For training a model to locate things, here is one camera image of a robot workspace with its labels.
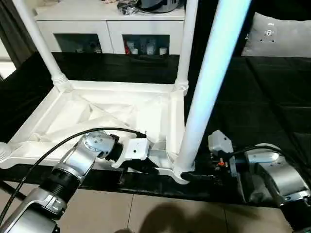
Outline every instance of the white pole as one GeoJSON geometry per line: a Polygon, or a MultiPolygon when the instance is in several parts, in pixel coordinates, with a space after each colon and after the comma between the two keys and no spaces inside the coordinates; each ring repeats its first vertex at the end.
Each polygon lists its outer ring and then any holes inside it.
{"type": "Polygon", "coordinates": [[[179,56],[177,78],[175,80],[175,89],[184,91],[186,95],[188,90],[188,71],[191,57],[192,41],[195,28],[196,13],[199,0],[189,0],[186,6],[186,15],[184,22],[184,33],[181,52],[179,56]]]}
{"type": "Polygon", "coordinates": [[[227,71],[251,0],[219,0],[198,82],[173,169],[176,175],[193,171],[210,114],[227,71]]]}
{"type": "Polygon", "coordinates": [[[58,64],[56,63],[52,53],[50,52],[47,44],[44,41],[44,38],[40,32],[40,29],[35,22],[32,13],[26,6],[25,0],[13,0],[13,3],[21,17],[22,21],[25,24],[26,29],[29,32],[36,48],[38,49],[45,65],[47,66],[54,85],[60,91],[70,91],[72,90],[71,84],[66,78],[66,76],[60,70],[58,64]]]}

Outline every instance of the floor tile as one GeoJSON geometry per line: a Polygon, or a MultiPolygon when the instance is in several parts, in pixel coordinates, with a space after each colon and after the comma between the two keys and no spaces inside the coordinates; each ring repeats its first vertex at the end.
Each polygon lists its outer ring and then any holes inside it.
{"type": "Polygon", "coordinates": [[[290,233],[279,209],[225,205],[228,233],[290,233]]]}
{"type": "Polygon", "coordinates": [[[225,233],[222,205],[134,195],[129,228],[135,233],[225,233]]]}
{"type": "Polygon", "coordinates": [[[61,233],[114,233],[127,227],[132,194],[78,190],[58,222],[61,233]]]}

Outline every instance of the black tablecloth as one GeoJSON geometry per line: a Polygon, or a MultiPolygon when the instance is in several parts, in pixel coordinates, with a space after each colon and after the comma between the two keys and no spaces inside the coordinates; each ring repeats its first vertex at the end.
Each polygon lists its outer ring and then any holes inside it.
{"type": "MultiPolygon", "coordinates": [[[[54,54],[71,80],[137,83],[173,83],[178,56],[126,56],[116,54],[54,54]]],[[[192,61],[185,116],[190,109],[199,63],[192,61]]],[[[233,58],[203,138],[199,155],[207,152],[207,136],[220,129],[241,148],[272,143],[311,162],[311,59],[233,58]]],[[[47,69],[38,54],[28,59],[0,83],[0,141],[8,142],[52,88],[47,69]]],[[[29,166],[1,170],[0,177],[19,181],[29,166]]],[[[40,166],[28,182],[40,183],[50,167],[40,166]]],[[[93,170],[82,188],[140,193],[182,199],[241,203],[235,180],[225,186],[205,182],[176,184],[170,177],[93,170]]]]}

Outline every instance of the glass cabinet door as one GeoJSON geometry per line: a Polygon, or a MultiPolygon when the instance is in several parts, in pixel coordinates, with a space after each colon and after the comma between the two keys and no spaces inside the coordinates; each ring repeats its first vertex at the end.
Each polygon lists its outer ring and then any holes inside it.
{"type": "Polygon", "coordinates": [[[97,34],[55,33],[62,52],[102,53],[97,34]]]}
{"type": "Polygon", "coordinates": [[[113,53],[106,21],[37,21],[52,52],[113,53]]]}
{"type": "Polygon", "coordinates": [[[169,35],[122,35],[125,54],[165,55],[170,52],[169,35]]]}
{"type": "Polygon", "coordinates": [[[180,54],[183,21],[108,21],[114,53],[180,54]]]}

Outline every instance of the white tabletop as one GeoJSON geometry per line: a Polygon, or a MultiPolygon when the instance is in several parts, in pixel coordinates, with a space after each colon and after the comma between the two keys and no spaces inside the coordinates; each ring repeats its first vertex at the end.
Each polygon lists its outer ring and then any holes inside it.
{"type": "Polygon", "coordinates": [[[136,13],[124,16],[117,9],[117,3],[101,0],[64,0],[38,14],[36,21],[50,20],[184,20],[185,10],[181,6],[163,14],[136,13]]]}

